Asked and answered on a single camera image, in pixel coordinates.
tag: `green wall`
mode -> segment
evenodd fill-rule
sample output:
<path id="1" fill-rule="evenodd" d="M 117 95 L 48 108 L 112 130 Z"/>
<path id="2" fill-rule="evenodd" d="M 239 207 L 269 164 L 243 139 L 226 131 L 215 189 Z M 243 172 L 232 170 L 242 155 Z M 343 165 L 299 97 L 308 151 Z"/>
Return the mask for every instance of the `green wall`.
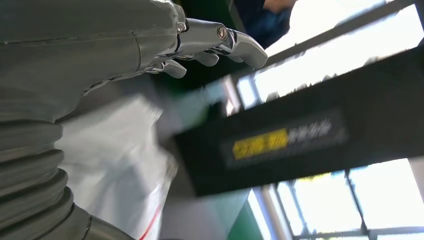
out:
<path id="1" fill-rule="evenodd" d="M 249 202 L 246 201 L 232 226 L 227 240 L 263 240 Z"/>

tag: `robotic hand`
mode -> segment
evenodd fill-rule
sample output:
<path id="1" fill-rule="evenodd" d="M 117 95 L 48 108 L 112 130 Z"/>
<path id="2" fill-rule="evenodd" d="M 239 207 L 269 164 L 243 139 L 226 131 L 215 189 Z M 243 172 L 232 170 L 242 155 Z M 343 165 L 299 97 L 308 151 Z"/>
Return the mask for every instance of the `robotic hand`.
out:
<path id="1" fill-rule="evenodd" d="M 180 79 L 187 70 L 173 59 L 196 60 L 207 67 L 212 67 L 217 64 L 218 55 L 224 55 L 235 62 L 245 62 L 254 69 L 261 68 L 268 60 L 264 49 L 252 37 L 226 28 L 221 23 L 187 18 L 185 23 L 179 22 L 176 29 L 178 35 L 174 47 L 153 58 L 144 69 L 113 77 L 110 81 L 128 79 L 144 73 L 162 72 Z M 107 81 L 90 86 L 83 95 L 105 83 Z"/>
<path id="2" fill-rule="evenodd" d="M 173 59 L 213 66 L 218 55 L 253 68 L 267 60 L 251 37 L 186 19 L 169 0 L 2 0 L 0 240 L 131 240 L 73 203 L 54 122 L 107 82 L 181 78 Z"/>

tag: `gray robot arm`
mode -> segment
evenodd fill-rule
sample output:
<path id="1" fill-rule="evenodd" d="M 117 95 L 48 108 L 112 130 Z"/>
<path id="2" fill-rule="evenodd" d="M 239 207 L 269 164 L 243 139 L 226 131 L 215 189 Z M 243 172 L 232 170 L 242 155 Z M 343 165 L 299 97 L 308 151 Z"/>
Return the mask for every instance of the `gray robot arm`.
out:
<path id="1" fill-rule="evenodd" d="M 73 203 L 55 120 L 107 82 L 180 78 L 173 59 L 213 66 L 218 55 L 253 68 L 267 60 L 249 36 L 186 19 L 169 0 L 2 0 L 0 240 L 132 239 Z"/>

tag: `blue shirt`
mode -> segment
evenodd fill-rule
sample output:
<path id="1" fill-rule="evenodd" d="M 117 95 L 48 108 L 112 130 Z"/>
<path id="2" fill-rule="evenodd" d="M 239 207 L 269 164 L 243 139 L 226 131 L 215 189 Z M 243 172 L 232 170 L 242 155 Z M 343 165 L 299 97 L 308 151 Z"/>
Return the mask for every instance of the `blue shirt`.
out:
<path id="1" fill-rule="evenodd" d="M 234 4 L 246 33 L 266 49 L 289 32 L 293 8 L 276 14 L 264 9 L 264 1 L 234 0 Z"/>

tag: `window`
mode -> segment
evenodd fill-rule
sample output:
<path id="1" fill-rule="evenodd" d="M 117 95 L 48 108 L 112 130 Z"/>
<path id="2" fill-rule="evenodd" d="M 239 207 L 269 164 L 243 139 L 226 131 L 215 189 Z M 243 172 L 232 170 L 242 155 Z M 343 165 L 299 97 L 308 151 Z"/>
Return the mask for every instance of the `window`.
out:
<path id="1" fill-rule="evenodd" d="M 424 204 L 407 159 L 278 184 L 294 240 L 424 239 Z"/>
<path id="2" fill-rule="evenodd" d="M 271 240 L 271 233 L 264 218 L 264 214 L 256 198 L 255 192 L 251 189 L 247 198 L 250 208 L 253 212 L 254 219 L 259 227 L 260 234 L 263 240 Z"/>
<path id="3" fill-rule="evenodd" d="M 274 43 L 266 53 L 271 56 L 315 37 L 388 0 L 298 0 L 290 18 L 290 31 Z"/>
<path id="4" fill-rule="evenodd" d="M 237 83 L 237 89 L 241 96 L 241 102 L 243 103 L 244 109 L 254 107 L 259 100 L 259 96 L 254 91 L 255 88 L 251 84 L 251 76 L 247 75 L 242 77 Z"/>
<path id="5" fill-rule="evenodd" d="M 423 37 L 424 32 L 417 9 L 415 5 L 410 5 L 377 22 L 308 49 L 302 56 L 257 73 L 254 77 L 257 92 L 262 102 L 276 90 L 279 96 L 284 96 L 299 87 L 319 83 L 414 48 Z"/>

